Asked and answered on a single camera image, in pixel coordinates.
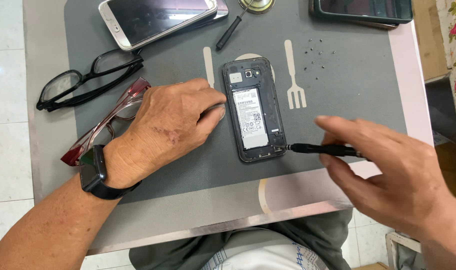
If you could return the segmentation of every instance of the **fork graphic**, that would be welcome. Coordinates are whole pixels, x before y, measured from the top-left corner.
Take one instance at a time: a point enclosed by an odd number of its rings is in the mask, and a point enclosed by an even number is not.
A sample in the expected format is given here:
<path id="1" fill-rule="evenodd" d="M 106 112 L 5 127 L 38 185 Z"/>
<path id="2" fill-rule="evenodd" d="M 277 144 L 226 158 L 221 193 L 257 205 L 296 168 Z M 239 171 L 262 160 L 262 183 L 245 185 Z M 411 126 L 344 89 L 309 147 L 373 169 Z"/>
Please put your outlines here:
<path id="1" fill-rule="evenodd" d="M 302 106 L 306 107 L 305 90 L 296 85 L 295 82 L 295 60 L 293 58 L 293 46 L 291 45 L 291 40 L 289 39 L 285 40 L 285 51 L 287 54 L 288 70 L 290 71 L 291 75 L 291 88 L 287 91 L 290 109 L 293 109 L 293 93 L 295 94 L 295 106 L 297 109 L 300 108 L 300 99 L 298 98 L 298 93 L 300 93 Z"/>

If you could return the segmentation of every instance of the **phone battery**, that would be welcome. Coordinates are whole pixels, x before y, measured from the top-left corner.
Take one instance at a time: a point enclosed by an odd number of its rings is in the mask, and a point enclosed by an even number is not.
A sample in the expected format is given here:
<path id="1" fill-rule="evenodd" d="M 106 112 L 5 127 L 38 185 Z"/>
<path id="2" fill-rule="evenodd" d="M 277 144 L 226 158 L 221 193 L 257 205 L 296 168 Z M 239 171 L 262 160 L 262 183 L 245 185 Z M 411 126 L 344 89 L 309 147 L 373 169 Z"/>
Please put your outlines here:
<path id="1" fill-rule="evenodd" d="M 243 147 L 247 149 L 268 145 L 258 89 L 247 89 L 233 93 Z"/>

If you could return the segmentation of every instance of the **black eyeglasses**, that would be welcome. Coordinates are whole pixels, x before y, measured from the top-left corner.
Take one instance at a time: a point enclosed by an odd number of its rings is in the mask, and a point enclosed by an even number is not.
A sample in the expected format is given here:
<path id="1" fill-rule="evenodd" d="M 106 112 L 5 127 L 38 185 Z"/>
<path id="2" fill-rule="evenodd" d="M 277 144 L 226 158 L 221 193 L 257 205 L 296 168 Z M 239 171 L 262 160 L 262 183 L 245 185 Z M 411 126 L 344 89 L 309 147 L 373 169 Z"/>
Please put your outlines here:
<path id="1" fill-rule="evenodd" d="M 91 101 L 140 70 L 143 67 L 143 58 L 140 56 L 140 52 L 141 50 L 126 52 L 121 49 L 115 49 L 98 56 L 91 65 L 91 71 L 86 75 L 81 75 L 77 70 L 68 70 L 56 76 L 43 88 L 36 108 L 38 110 L 52 112 L 59 108 L 74 107 Z M 99 78 L 125 68 L 128 68 L 125 73 L 111 83 L 64 101 L 56 102 L 91 79 Z"/>

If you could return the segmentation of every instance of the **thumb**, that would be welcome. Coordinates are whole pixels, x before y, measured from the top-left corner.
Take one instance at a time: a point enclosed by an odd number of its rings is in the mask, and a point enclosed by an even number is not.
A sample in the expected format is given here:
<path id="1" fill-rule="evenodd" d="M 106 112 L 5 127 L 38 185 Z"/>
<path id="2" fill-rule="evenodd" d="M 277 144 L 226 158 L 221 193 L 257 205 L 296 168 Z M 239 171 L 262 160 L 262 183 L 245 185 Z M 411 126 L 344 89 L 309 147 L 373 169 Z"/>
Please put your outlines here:
<path id="1" fill-rule="evenodd" d="M 355 206 L 360 206 L 371 201 L 375 195 L 375 186 L 369 181 L 356 175 L 350 166 L 335 156 L 320 154 L 320 161 L 328 170 L 331 179 L 348 196 Z"/>
<path id="2" fill-rule="evenodd" d="M 218 122 L 225 116 L 225 106 L 215 107 L 209 110 L 198 120 L 197 130 L 199 134 L 208 136 L 216 127 Z"/>

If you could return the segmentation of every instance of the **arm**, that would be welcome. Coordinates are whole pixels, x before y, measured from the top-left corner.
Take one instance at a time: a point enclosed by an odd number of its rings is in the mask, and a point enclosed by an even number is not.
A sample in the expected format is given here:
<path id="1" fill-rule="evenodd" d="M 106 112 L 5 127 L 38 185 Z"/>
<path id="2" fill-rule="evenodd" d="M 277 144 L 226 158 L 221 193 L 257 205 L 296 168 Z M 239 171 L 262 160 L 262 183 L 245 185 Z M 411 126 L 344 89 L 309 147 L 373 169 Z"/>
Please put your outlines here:
<path id="1" fill-rule="evenodd" d="M 204 112 L 225 101 L 225 96 L 209 88 L 203 79 L 149 89 L 129 129 L 104 148 L 105 183 L 130 187 L 203 144 L 225 109 Z M 79 174 L 73 176 L 0 241 L 0 270 L 79 269 L 118 201 L 85 193 Z"/>
<path id="2" fill-rule="evenodd" d="M 355 175 L 339 158 L 320 155 L 333 181 L 357 209 L 422 244 L 430 269 L 456 269 L 456 198 L 448 190 L 433 147 L 365 120 L 320 116 L 323 144 L 351 144 L 382 174 Z"/>

